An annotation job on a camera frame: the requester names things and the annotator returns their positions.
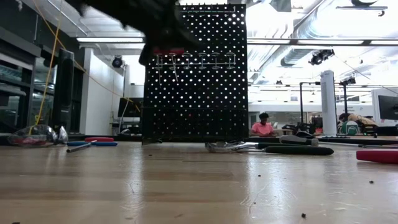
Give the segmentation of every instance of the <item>blue handle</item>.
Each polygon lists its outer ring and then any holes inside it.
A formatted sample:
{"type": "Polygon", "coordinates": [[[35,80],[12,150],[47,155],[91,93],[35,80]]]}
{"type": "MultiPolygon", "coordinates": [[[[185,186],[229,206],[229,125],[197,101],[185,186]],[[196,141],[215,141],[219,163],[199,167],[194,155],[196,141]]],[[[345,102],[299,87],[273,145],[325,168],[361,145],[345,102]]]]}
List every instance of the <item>blue handle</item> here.
{"type": "Polygon", "coordinates": [[[87,142],[84,141],[68,142],[67,146],[82,146],[84,144],[87,144],[87,142]]]}
{"type": "Polygon", "coordinates": [[[93,146],[117,146],[117,142],[93,142],[93,146]]]}

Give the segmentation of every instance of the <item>person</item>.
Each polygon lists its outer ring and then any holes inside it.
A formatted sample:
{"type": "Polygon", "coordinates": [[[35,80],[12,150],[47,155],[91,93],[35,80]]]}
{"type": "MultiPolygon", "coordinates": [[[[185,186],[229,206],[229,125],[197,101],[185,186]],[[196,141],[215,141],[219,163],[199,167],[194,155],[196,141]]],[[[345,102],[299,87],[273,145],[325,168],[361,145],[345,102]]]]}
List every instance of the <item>person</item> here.
{"type": "Polygon", "coordinates": [[[261,113],[259,117],[260,122],[255,123],[251,128],[251,136],[274,137],[274,128],[270,123],[267,123],[269,117],[268,114],[261,113]]]}
{"type": "Polygon", "coordinates": [[[342,113],[338,117],[340,124],[343,124],[345,121],[355,121],[357,123],[362,123],[365,125],[376,125],[374,121],[371,119],[365,118],[364,116],[361,115],[356,115],[356,114],[350,114],[350,113],[342,113]]]}

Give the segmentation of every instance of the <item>yellow cable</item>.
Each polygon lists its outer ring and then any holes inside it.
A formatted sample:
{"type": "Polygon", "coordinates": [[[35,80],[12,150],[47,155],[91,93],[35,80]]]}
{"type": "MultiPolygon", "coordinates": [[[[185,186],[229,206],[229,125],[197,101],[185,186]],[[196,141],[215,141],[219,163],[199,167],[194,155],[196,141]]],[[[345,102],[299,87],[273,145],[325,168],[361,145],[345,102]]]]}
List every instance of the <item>yellow cable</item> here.
{"type": "Polygon", "coordinates": [[[42,103],[40,104],[40,109],[39,109],[39,115],[37,117],[36,120],[36,125],[39,124],[40,121],[40,117],[42,116],[42,112],[43,112],[43,105],[44,105],[44,101],[45,101],[45,96],[47,94],[47,88],[49,87],[49,80],[50,80],[50,74],[51,74],[51,68],[52,68],[52,64],[54,62],[54,55],[55,55],[55,48],[57,47],[57,39],[58,39],[58,33],[60,31],[60,26],[61,26],[61,11],[58,15],[58,25],[57,25],[57,31],[55,32],[55,40],[54,40],[54,45],[52,47],[52,54],[51,54],[51,61],[50,61],[50,67],[49,67],[49,72],[47,73],[47,79],[45,81],[45,88],[44,88],[44,93],[43,93],[43,99],[42,99],[42,103]]]}
{"type": "MultiPolygon", "coordinates": [[[[36,3],[36,0],[33,0],[33,3],[35,4],[36,10],[39,12],[41,18],[43,19],[43,21],[45,22],[45,24],[46,24],[47,27],[49,28],[50,32],[54,35],[55,40],[58,41],[58,43],[62,46],[63,49],[67,50],[67,48],[64,46],[64,44],[61,42],[61,40],[60,40],[60,39],[58,38],[58,36],[56,35],[56,33],[54,33],[54,31],[52,30],[50,24],[45,20],[45,17],[44,17],[44,15],[43,15],[42,11],[39,9],[39,7],[38,7],[38,5],[37,5],[37,3],[36,3]]],[[[130,100],[129,98],[123,97],[122,95],[119,95],[119,94],[115,93],[114,91],[112,91],[112,90],[106,88],[104,85],[100,84],[100,83],[99,83],[97,80],[95,80],[89,73],[87,73],[87,71],[86,71],[79,63],[77,63],[76,60],[74,60],[74,63],[77,65],[78,68],[80,68],[80,69],[84,72],[84,74],[88,75],[88,77],[89,77],[90,79],[92,79],[94,82],[96,82],[99,86],[103,87],[105,90],[110,91],[112,94],[114,94],[114,95],[116,95],[116,96],[118,96],[118,97],[124,98],[125,100],[127,100],[127,102],[130,101],[131,103],[134,103],[134,102],[133,102],[132,100],[130,100]]],[[[137,106],[137,105],[135,105],[135,106],[136,106],[138,112],[141,112],[141,110],[138,108],[138,106],[137,106]]]]}

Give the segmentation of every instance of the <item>spotlight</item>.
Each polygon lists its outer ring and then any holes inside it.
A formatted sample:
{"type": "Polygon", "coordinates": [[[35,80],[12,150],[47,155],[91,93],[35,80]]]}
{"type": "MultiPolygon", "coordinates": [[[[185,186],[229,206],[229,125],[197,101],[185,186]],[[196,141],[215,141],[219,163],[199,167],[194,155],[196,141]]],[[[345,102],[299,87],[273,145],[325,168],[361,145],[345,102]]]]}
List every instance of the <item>spotlight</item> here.
{"type": "Polygon", "coordinates": [[[335,51],[332,50],[321,50],[312,54],[312,58],[309,61],[311,65],[320,65],[323,61],[328,60],[330,57],[334,56],[335,51]]]}
{"type": "Polygon", "coordinates": [[[354,77],[349,77],[347,80],[340,82],[340,85],[355,85],[355,84],[356,80],[354,77]]]}
{"type": "Polygon", "coordinates": [[[114,68],[121,68],[123,65],[122,56],[115,56],[112,62],[114,68]]]}

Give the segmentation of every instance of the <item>red handle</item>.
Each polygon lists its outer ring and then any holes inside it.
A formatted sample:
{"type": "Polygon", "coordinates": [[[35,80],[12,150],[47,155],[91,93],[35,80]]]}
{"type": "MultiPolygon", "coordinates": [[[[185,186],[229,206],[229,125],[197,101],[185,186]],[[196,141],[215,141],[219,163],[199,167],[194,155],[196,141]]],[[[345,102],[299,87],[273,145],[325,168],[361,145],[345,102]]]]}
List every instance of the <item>red handle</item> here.
{"type": "Polygon", "coordinates": [[[356,159],[387,164],[398,164],[398,150],[373,149],[356,151],[356,159]]]}

